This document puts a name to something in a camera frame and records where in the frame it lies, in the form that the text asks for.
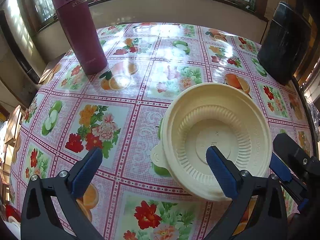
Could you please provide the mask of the red wedding plate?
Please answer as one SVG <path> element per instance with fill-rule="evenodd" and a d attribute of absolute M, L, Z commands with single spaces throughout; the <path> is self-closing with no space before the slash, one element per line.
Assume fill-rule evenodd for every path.
<path fill-rule="evenodd" d="M 21 222 L 21 213 L 9 204 L 5 204 L 5 215 L 7 218 L 14 217 L 19 223 Z"/>

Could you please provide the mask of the white tower air conditioner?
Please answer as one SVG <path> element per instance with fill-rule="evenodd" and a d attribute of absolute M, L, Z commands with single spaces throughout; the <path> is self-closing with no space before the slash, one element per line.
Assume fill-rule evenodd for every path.
<path fill-rule="evenodd" d="M 46 64 L 36 48 L 21 15 L 18 0 L 5 0 L 1 7 L 1 29 L 16 60 L 35 84 Z"/>

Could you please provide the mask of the maroon thermos bottle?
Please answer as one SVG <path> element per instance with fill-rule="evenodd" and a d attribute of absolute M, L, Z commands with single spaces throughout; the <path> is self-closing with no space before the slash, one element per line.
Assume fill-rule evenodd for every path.
<path fill-rule="evenodd" d="M 86 75 L 107 67 L 87 0 L 52 0 L 57 18 Z"/>

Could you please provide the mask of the floral fruit tablecloth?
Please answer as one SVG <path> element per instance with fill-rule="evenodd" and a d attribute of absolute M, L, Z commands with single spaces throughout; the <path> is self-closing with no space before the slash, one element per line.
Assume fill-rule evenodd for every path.
<path fill-rule="evenodd" d="M 172 100 L 205 82 L 245 92 L 272 135 L 286 133 L 313 155 L 312 131 L 292 83 L 257 60 L 260 45 L 213 28 L 121 24 L 97 31 L 109 66 L 87 77 L 72 51 L 26 111 L 11 162 L 10 205 L 22 209 L 31 176 L 53 177 L 98 147 L 103 162 L 79 200 L 104 239 L 203 239 L 228 202 L 206 202 L 151 162 Z"/>

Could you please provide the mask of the dark wooden stool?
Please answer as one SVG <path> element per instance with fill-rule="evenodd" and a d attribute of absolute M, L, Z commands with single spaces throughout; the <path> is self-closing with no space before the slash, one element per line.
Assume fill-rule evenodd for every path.
<path fill-rule="evenodd" d="M 59 61 L 59 59 L 56 59 L 55 61 L 50 61 L 47 64 L 42 76 L 40 77 L 39 85 L 47 84 L 61 69 L 61 64 L 59 63 Z"/>

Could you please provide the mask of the black cylindrical container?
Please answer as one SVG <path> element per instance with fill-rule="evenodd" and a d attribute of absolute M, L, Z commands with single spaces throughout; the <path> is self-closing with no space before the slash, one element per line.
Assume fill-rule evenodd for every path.
<path fill-rule="evenodd" d="M 310 23 L 287 3 L 279 2 L 257 54 L 260 65 L 278 83 L 287 85 L 306 55 Z"/>

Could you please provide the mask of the light wooden stool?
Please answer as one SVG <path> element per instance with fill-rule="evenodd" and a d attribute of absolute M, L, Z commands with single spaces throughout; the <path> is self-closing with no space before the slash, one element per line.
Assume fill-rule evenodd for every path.
<path fill-rule="evenodd" d="M 20 127 L 22 117 L 21 110 L 21 105 L 18 105 L 9 115 L 8 126 L 4 137 L 4 143 L 6 145 L 14 144 L 18 137 L 18 129 Z"/>

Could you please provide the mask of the large cream plastic bowl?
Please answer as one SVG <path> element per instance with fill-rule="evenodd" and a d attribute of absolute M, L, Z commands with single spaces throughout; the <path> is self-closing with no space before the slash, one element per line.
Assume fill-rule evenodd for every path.
<path fill-rule="evenodd" d="M 151 160 L 193 196 L 224 201 L 206 158 L 211 146 L 238 169 L 267 174 L 272 138 L 262 111 L 245 93 L 220 83 L 195 85 L 172 101 Z"/>

